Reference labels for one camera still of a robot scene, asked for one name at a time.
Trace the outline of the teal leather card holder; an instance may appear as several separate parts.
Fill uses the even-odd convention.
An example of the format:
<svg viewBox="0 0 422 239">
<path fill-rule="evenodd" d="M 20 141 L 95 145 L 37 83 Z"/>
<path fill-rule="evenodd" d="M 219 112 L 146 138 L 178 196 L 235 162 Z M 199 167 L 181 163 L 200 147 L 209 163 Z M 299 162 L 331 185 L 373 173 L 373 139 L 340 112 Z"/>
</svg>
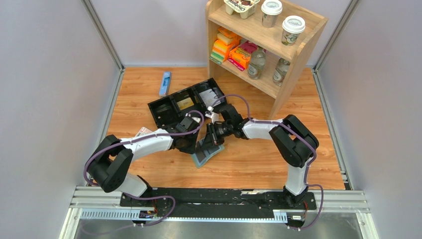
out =
<svg viewBox="0 0 422 239">
<path fill-rule="evenodd" d="M 211 147 L 203 149 L 204 140 L 205 138 L 202 138 L 197 142 L 195 152 L 191 155 L 191 158 L 197 168 L 201 168 L 208 162 L 209 159 L 224 150 L 223 145 L 212 145 Z"/>
</svg>

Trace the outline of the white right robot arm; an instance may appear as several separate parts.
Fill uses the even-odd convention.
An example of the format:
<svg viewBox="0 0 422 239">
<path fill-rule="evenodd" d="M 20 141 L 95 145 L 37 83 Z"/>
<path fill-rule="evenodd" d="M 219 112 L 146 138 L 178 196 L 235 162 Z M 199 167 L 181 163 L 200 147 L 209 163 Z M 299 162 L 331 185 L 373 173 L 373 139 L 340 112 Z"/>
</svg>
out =
<svg viewBox="0 0 422 239">
<path fill-rule="evenodd" d="M 288 179 L 283 188 L 284 202 L 289 208 L 297 208 L 308 191 L 308 166 L 314 160 L 319 146 L 317 138 L 295 116 L 284 119 L 256 120 L 243 118 L 232 104 L 220 108 L 222 121 L 207 124 L 207 132 L 197 142 L 195 157 L 205 162 L 223 145 L 225 137 L 272 140 L 282 158 L 288 164 Z"/>
</svg>

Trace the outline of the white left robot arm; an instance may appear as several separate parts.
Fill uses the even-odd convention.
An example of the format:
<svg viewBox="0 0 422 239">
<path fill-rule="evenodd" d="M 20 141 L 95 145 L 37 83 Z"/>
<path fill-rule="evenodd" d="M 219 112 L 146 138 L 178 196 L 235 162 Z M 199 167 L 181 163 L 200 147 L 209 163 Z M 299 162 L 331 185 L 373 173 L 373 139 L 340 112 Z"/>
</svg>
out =
<svg viewBox="0 0 422 239">
<path fill-rule="evenodd" d="M 84 177 L 91 176 L 92 180 L 87 182 L 106 193 L 119 191 L 133 196 L 139 206 L 147 206 L 152 193 L 146 182 L 129 173 L 131 163 L 149 154 L 194 145 L 203 121 L 203 117 L 186 115 L 173 127 L 159 128 L 138 137 L 119 139 L 109 135 L 86 162 Z"/>
</svg>

